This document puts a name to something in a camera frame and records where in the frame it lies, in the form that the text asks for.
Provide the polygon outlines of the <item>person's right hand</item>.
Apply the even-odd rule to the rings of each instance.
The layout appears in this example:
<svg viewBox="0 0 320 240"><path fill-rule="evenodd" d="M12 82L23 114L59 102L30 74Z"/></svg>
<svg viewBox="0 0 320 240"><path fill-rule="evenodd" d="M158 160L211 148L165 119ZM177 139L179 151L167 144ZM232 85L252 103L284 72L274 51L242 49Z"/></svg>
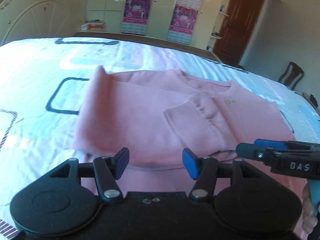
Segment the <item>person's right hand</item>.
<svg viewBox="0 0 320 240"><path fill-rule="evenodd" d="M302 229L305 233L308 235L313 232L314 228L318 224L319 219L314 215L315 207L313 206L310 198L310 189L309 184L307 183L303 189L302 193L303 197L303 223L302 223Z"/></svg>

